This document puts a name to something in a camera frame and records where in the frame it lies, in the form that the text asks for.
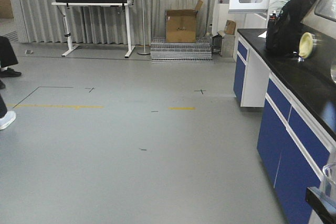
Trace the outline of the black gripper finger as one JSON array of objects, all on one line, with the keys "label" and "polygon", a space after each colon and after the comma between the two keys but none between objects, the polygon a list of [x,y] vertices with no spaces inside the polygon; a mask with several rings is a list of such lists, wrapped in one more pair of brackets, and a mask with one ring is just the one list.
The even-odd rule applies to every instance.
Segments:
[{"label": "black gripper finger", "polygon": [[323,223],[335,223],[335,201],[316,187],[307,187],[306,202]]}]

